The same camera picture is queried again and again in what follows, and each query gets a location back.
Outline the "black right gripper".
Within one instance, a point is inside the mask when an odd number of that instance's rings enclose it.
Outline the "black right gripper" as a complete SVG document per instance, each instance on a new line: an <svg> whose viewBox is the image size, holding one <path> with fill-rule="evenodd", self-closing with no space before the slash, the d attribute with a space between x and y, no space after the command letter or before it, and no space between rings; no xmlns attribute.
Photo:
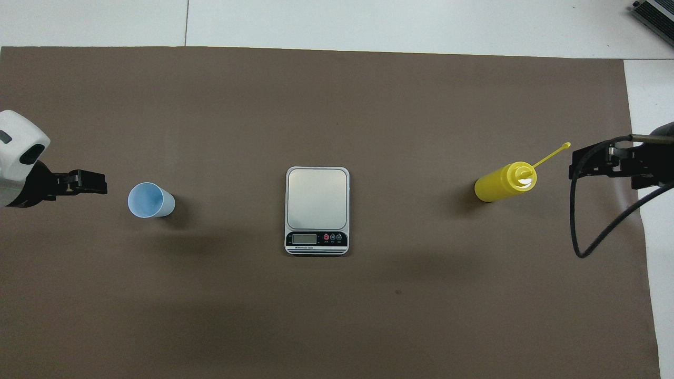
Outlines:
<svg viewBox="0 0 674 379"><path fill-rule="evenodd" d="M673 122L654 129L648 136L673 137ZM659 187L673 179L673 146L671 144L645 143L626 149L627 157L621 163L622 173L631 178L631 189L640 190ZM569 179L579 168L578 178L608 175L617 166L617 158L611 152L615 143L601 142L576 149L571 154Z"/></svg>

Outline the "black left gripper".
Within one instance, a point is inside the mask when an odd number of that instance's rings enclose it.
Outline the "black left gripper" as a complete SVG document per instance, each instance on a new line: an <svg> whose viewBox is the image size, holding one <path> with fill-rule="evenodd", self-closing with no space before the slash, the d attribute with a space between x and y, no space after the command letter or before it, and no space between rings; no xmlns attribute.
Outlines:
<svg viewBox="0 0 674 379"><path fill-rule="evenodd" d="M108 194L105 175L82 169L55 174L42 161L36 161L20 195L7 207L30 208L43 201L55 201L57 196L78 194Z"/></svg>

